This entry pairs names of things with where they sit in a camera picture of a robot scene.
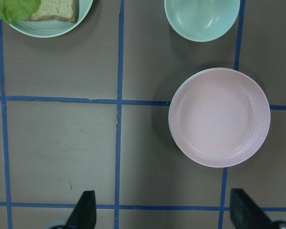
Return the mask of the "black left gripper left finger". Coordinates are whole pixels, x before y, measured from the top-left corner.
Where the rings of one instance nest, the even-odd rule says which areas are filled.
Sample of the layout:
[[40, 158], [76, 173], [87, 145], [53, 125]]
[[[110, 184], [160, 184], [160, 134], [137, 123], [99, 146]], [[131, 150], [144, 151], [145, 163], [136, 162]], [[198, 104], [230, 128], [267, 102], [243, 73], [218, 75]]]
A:
[[94, 191], [84, 191], [66, 222], [67, 229], [94, 229], [96, 200]]

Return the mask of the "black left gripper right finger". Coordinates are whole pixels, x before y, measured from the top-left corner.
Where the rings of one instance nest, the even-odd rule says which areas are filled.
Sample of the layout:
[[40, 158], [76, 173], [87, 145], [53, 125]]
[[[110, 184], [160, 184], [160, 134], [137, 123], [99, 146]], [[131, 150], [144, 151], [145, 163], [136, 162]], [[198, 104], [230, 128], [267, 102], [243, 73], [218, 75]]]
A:
[[230, 191], [230, 220], [235, 229], [269, 229], [271, 219], [241, 188]]

